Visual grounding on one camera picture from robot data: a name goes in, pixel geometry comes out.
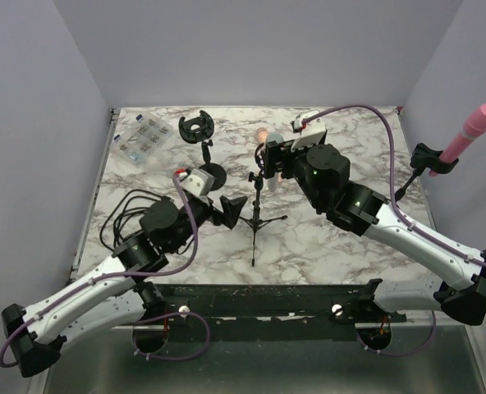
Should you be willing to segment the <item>black shock mount desk stand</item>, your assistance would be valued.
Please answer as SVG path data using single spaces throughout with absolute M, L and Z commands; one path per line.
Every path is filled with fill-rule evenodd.
M 227 173 L 221 165 L 212 162 L 210 149 L 213 147 L 212 137 L 215 131 L 213 118 L 204 110 L 200 110 L 199 115 L 194 118 L 181 117 L 178 131 L 187 144 L 200 144 L 204 163 L 199 168 L 213 176 L 212 190 L 219 190 L 226 183 Z

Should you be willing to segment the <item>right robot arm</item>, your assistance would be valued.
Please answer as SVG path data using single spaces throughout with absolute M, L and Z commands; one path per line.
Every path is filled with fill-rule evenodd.
M 459 323 L 479 326 L 486 315 L 486 250 L 457 243 L 393 207 L 378 192 L 350 181 L 350 160 L 330 144 L 292 149 L 268 142 L 264 175 L 295 179 L 316 213 L 335 227 L 390 246 L 432 273 L 429 280 L 376 281 L 358 301 L 370 322 L 386 313 L 442 311 Z

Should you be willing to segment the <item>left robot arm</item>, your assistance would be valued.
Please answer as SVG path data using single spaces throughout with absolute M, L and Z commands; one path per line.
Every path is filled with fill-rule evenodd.
M 232 229 L 246 197 L 221 197 L 222 207 L 189 192 L 177 208 L 159 197 L 140 211 L 140 230 L 129 235 L 97 267 L 58 293 L 26 307 L 11 304 L 2 311 L 6 341 L 0 350 L 0 367 L 33 377 L 53 366 L 62 352 L 83 337 L 118 325 L 166 323 L 170 318 L 195 317 L 188 308 L 171 310 L 150 281 L 187 269 L 190 256 L 170 271 L 167 255 L 188 241 L 199 248 L 199 227 L 205 222 Z

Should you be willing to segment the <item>silver white microphone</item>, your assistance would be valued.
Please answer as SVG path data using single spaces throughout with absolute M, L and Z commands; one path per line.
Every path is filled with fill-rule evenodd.
M 265 139 L 265 144 L 269 142 L 276 142 L 276 143 L 281 143 L 284 141 L 283 136 L 274 131 L 268 133 L 266 139 Z M 267 179 L 267 187 L 270 192 L 276 192 L 279 184 L 279 175 L 277 171 L 273 172 L 273 176 Z

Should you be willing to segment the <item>beige microphone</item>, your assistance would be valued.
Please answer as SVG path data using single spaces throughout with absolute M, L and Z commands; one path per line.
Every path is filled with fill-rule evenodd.
M 257 131 L 257 139 L 260 144 L 264 143 L 268 137 L 268 130 L 264 127 L 260 127 Z

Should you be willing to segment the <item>black tripod shock mount stand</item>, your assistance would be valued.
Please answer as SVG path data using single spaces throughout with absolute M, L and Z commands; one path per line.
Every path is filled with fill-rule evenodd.
M 260 150 L 264 147 L 264 142 L 260 143 L 255 151 L 254 151 L 254 161 L 257 164 L 259 171 L 258 172 L 250 172 L 248 175 L 248 182 L 254 184 L 255 190 L 255 197 L 252 203 L 253 206 L 253 213 L 251 218 L 243 218 L 240 217 L 240 220 L 248 225 L 253 232 L 252 238 L 252 258 L 251 258 L 251 266 L 255 266 L 255 253 L 256 253 L 256 236 L 257 232 L 262 229 L 263 227 L 267 226 L 271 222 L 276 221 L 284 221 L 288 219 L 287 215 L 282 215 L 280 217 L 270 218 L 270 219 L 262 219 L 260 217 L 261 213 L 261 192 L 264 188 L 264 165 L 262 162 L 262 158 L 260 156 Z

